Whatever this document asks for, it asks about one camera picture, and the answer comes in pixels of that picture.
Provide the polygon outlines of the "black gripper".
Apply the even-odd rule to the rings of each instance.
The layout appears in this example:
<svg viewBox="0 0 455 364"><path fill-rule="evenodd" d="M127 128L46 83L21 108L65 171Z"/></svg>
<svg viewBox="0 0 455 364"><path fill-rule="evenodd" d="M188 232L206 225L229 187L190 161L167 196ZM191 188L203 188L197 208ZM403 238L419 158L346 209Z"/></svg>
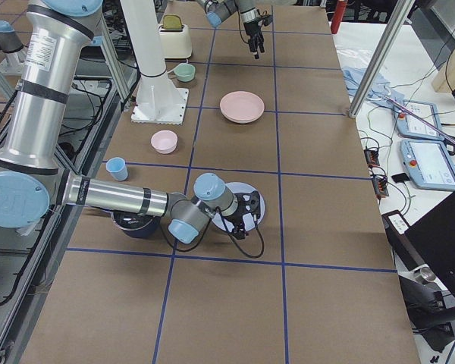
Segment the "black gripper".
<svg viewBox="0 0 455 364"><path fill-rule="evenodd" d="M227 220L233 225L231 236L236 240L244 240L246 232L252 230L252 227L246 228L244 222L245 215L251 215L253 227L257 228L261 218L261 196L257 190L251 193L235 193L237 208L235 212L227 217Z"/></svg>
<svg viewBox="0 0 455 364"><path fill-rule="evenodd" d="M243 13L243 26L248 36L248 46L255 59L259 59L259 53L265 52L262 27L272 23L272 15L267 11L248 10Z"/></svg>

